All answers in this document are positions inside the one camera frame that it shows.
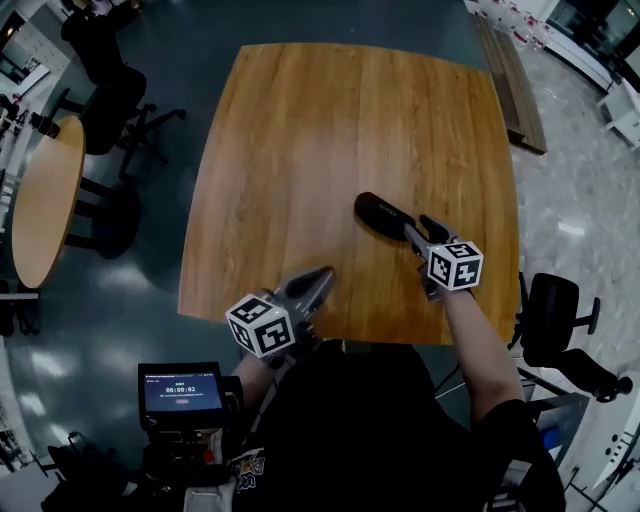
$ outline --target black monitor frame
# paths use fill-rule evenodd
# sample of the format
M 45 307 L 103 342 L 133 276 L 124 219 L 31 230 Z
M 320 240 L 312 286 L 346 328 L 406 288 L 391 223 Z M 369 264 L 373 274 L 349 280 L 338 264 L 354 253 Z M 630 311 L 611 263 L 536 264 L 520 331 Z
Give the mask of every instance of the black monitor frame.
M 220 395 L 222 408 L 206 411 L 157 412 L 147 411 L 144 392 L 146 375 L 213 373 Z M 218 363 L 172 363 L 172 364 L 138 364 L 138 405 L 140 408 L 140 425 L 149 431 L 193 431 L 226 426 L 229 418 L 229 407 L 222 388 L 222 377 Z

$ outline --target digital timer display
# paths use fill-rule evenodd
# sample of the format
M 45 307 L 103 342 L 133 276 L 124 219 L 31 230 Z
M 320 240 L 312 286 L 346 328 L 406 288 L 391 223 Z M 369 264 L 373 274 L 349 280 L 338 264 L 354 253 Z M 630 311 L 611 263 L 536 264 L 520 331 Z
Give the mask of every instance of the digital timer display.
M 149 412 L 203 411 L 222 408 L 213 373 L 145 375 L 145 407 Z

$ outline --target dark green floor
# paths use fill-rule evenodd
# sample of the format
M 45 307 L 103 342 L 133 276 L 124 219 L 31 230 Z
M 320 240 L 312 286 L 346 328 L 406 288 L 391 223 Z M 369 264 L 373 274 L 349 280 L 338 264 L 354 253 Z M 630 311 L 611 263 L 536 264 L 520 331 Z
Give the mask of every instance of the dark green floor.
M 65 431 L 79 430 L 102 447 L 116 448 L 121 461 L 136 467 L 145 441 L 138 424 L 137 364 L 215 360 L 230 372 L 239 357 L 226 325 L 176 313 L 200 157 L 239 46 L 358 43 L 479 69 L 486 64 L 460 0 L 153 2 L 118 39 L 124 60 L 147 77 L 145 101 L 156 103 L 160 113 L 184 108 L 188 117 L 157 132 L 169 165 L 160 167 L 144 149 L 136 154 L 131 174 L 138 179 L 143 213 L 131 249 L 109 261 L 91 251 L 65 248 L 42 289 L 42 333 L 15 335 L 6 345 L 18 397 L 27 395 L 30 403 L 36 397 L 42 404 L 23 408 L 39 453 L 59 444 Z M 93 89 L 77 61 L 62 77 L 59 88 L 63 86 L 71 87 L 70 99 L 80 102 Z M 119 149 L 88 157 L 85 176 L 114 185 L 121 158 Z M 80 234 L 87 229 L 82 223 L 73 226 Z M 2 265 L 10 278 L 8 242 Z M 436 383 L 455 362 L 450 347 L 423 347 L 420 353 Z M 466 421 L 464 390 L 448 395 L 445 405 Z

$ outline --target floor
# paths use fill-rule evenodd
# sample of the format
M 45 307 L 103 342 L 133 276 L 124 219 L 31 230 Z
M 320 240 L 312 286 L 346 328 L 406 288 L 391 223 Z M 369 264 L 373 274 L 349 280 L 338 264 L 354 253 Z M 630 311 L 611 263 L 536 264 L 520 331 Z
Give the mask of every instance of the floor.
M 145 100 L 156 103 L 158 113 L 184 108 L 188 114 L 185 121 L 174 119 L 157 132 L 169 165 L 160 167 L 140 150 L 130 166 L 143 205 L 131 249 L 109 261 L 66 248 L 42 289 L 42 333 L 6 340 L 12 379 L 36 452 L 46 453 L 47 445 L 59 445 L 69 431 L 79 430 L 102 447 L 114 447 L 121 462 L 137 468 L 145 445 L 138 421 L 137 364 L 213 360 L 229 373 L 239 360 L 226 325 L 176 313 L 200 156 L 239 46 L 361 43 L 484 69 L 462 2 L 428 7 L 419 0 L 401 6 L 392 0 L 366 5 L 355 0 L 330 5 L 280 1 L 269 7 L 259 1 L 158 0 L 146 3 L 143 16 L 118 34 L 125 62 L 147 77 Z M 69 99 L 81 103 L 93 90 L 77 60 L 57 86 L 64 87 L 72 89 Z M 36 143 L 34 137 L 30 146 Z M 114 185 L 121 158 L 119 149 L 88 156 L 85 176 Z M 71 231 L 88 235 L 88 228 L 74 221 Z M 8 242 L 2 251 L 0 273 L 14 277 Z M 455 365 L 451 347 L 421 352 L 433 362 L 429 366 L 436 382 Z M 468 418 L 465 400 L 464 392 L 444 399 L 447 410 L 463 423 Z
M 179 316 L 177 290 L 187 217 L 200 155 L 216 102 L 240 44 L 337 41 L 416 51 L 485 69 L 480 45 L 462 2 L 260 2 L 221 5 L 208 0 L 158 1 L 119 34 L 125 61 L 147 76 L 148 101 L 159 111 L 185 108 L 158 133 L 168 154 L 164 168 L 139 151 L 132 165 L 143 204 L 133 247 L 108 261 L 81 249 L 63 252 L 43 289 L 43 332 L 6 340 L 14 385 L 38 452 L 80 430 L 118 450 L 135 468 L 144 435 L 138 426 L 139 362 L 216 360 L 229 372 L 239 354 L 222 324 Z M 460 34 L 470 34 L 466 40 Z M 518 192 L 521 268 L 530 282 L 546 271 L 580 285 L 580 312 L 602 299 L 593 336 L 576 332 L 572 344 L 614 371 L 638 368 L 640 276 L 638 162 L 617 136 L 604 130 L 586 80 L 545 53 L 521 53 L 547 135 L 539 157 L 512 148 Z M 92 86 L 74 61 L 60 87 L 77 101 Z M 117 182 L 119 150 L 89 157 L 85 175 Z M 82 234 L 86 224 L 76 223 Z M 7 244 L 0 272 L 12 264 Z M 454 364 L 450 347 L 420 349 L 438 382 Z M 468 408 L 464 389 L 443 402 L 453 415 Z

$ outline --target person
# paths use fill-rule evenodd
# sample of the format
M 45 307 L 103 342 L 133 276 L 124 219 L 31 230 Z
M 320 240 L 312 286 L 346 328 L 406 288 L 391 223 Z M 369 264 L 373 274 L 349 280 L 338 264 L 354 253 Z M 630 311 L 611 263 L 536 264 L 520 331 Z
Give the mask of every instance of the person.
M 410 345 L 346 355 L 324 341 L 285 373 L 232 459 L 233 510 L 564 510 L 506 345 L 470 293 L 441 294 L 471 431 L 440 407 Z M 234 374 L 247 407 L 263 400 L 274 373 L 244 357 Z

